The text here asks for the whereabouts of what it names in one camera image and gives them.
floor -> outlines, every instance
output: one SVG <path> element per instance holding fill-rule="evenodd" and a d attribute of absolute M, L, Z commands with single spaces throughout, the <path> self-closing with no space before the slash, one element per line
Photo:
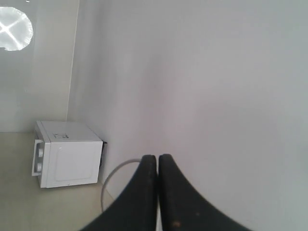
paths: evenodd
<path fill-rule="evenodd" d="M 33 142 L 32 133 L 0 133 L 0 230 L 80 230 L 101 213 L 102 185 L 41 189 L 31 176 Z M 106 206 L 112 201 L 106 193 Z"/>

black object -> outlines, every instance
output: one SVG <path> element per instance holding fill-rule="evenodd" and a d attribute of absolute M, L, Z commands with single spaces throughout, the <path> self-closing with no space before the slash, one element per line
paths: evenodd
<path fill-rule="evenodd" d="M 159 202 L 164 231 L 248 231 L 205 200 L 169 154 L 159 157 Z"/>
<path fill-rule="evenodd" d="M 112 205 L 82 231 L 154 231 L 157 214 L 156 158 L 145 155 Z"/>

white wall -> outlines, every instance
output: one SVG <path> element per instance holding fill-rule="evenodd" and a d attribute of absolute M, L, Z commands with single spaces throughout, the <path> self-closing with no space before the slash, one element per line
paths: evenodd
<path fill-rule="evenodd" d="M 109 142 L 105 174 L 133 157 L 171 153 L 240 223 L 307 230 L 307 7 L 81 1 L 68 118 Z M 132 170 L 110 182 L 112 196 Z"/>
<path fill-rule="evenodd" d="M 0 132 L 32 131 L 36 120 L 66 120 L 78 0 L 0 0 L 32 20 L 22 51 L 0 49 Z"/>

microwave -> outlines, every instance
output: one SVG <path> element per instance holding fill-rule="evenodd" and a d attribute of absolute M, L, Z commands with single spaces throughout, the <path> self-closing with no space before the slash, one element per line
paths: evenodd
<path fill-rule="evenodd" d="M 97 183 L 102 146 L 84 124 L 37 121 L 32 176 L 41 188 Z"/>

sticker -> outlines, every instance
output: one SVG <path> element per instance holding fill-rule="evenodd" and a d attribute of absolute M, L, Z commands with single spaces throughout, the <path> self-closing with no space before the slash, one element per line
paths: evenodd
<path fill-rule="evenodd" d="M 65 133 L 54 134 L 56 139 L 68 139 L 68 135 Z"/>

